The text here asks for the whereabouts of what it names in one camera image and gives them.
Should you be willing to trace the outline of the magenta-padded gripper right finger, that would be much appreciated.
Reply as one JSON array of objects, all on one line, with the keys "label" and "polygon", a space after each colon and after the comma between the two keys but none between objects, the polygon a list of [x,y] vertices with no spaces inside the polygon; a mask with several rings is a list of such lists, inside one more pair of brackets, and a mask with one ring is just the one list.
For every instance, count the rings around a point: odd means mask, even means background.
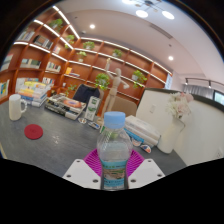
[{"label": "magenta-padded gripper right finger", "polygon": [[144,159],[135,150],[132,151],[127,162],[126,174],[129,189],[146,186],[164,177],[164,173],[153,159]]}]

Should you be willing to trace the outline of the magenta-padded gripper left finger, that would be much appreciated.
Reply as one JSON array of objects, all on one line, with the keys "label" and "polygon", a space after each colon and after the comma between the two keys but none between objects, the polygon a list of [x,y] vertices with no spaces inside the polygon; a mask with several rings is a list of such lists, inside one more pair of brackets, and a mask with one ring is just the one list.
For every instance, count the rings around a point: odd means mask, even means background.
[{"label": "magenta-padded gripper left finger", "polygon": [[75,159],[63,175],[68,180],[83,188],[99,189],[101,187],[102,167],[94,149],[84,159]]}]

